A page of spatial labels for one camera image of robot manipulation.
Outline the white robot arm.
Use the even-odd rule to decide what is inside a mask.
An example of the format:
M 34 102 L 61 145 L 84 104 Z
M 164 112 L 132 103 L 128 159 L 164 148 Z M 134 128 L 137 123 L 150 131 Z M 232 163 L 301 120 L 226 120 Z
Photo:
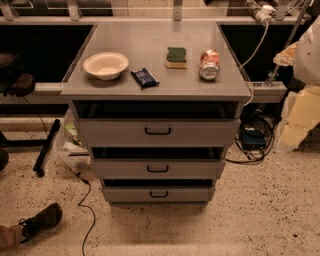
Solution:
M 293 76 L 304 87 L 297 93 L 278 139 L 278 150 L 292 152 L 320 124 L 320 17 L 298 41 L 274 58 L 280 66 L 292 66 Z

